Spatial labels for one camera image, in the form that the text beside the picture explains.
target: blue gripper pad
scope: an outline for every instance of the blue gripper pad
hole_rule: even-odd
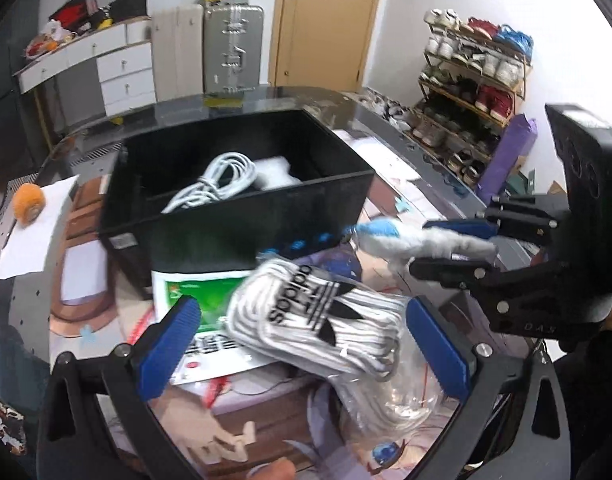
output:
[[[465,402],[476,371],[476,357],[465,336],[423,296],[409,301],[406,324],[445,394]]]
[[[496,224],[484,219],[430,220],[423,225],[424,229],[428,229],[428,227],[450,229],[462,235],[474,236],[482,240],[489,240],[493,236],[497,236],[499,229]]]
[[[155,399],[164,392],[200,323],[199,304],[190,296],[179,298],[161,320],[159,325],[162,331],[151,343],[137,368],[137,391],[144,402]]]

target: wooden door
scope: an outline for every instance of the wooden door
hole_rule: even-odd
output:
[[[284,0],[275,84],[355,90],[376,0]]]

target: white drawer cabinet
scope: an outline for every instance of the white drawer cabinet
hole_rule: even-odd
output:
[[[68,65],[73,66],[123,46],[126,46],[126,26],[115,25],[73,41],[64,50],[68,55]]]
[[[150,40],[151,20],[139,20],[138,22],[126,25],[126,43],[139,43],[140,41]]]
[[[129,110],[135,110],[143,106],[153,104],[157,101],[155,98],[155,92],[148,92],[146,94],[137,95],[135,97],[129,97],[115,103],[106,105],[106,115],[112,117],[114,115],[126,112]]]
[[[65,48],[47,54],[19,75],[19,87],[22,94],[67,68],[68,61]]]
[[[102,83],[104,105],[155,91],[152,70],[142,70]]]
[[[150,43],[123,48],[97,58],[99,82],[152,68]]]

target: green label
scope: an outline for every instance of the green label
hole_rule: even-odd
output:
[[[196,282],[166,282],[168,307],[172,307],[183,295],[192,296],[201,307],[199,332],[220,329],[219,318],[226,316],[228,299],[245,278],[221,278]]]

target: adidas logo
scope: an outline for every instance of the adidas logo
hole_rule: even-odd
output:
[[[337,336],[330,317],[339,319],[363,319],[353,308],[339,301],[344,294],[355,288],[352,283],[326,282],[314,283],[311,274],[313,268],[302,265],[292,275],[278,296],[275,306],[269,312],[267,320],[281,324],[286,314],[297,311],[307,316],[307,323],[317,337],[331,346],[337,344]]]

